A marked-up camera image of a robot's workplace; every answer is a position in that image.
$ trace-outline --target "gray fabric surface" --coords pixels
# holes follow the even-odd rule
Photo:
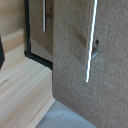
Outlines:
[[[37,128],[96,128],[59,102],[55,102]]]
[[[98,128],[128,128],[128,0],[98,0],[85,83],[90,1],[54,1],[53,96]]]

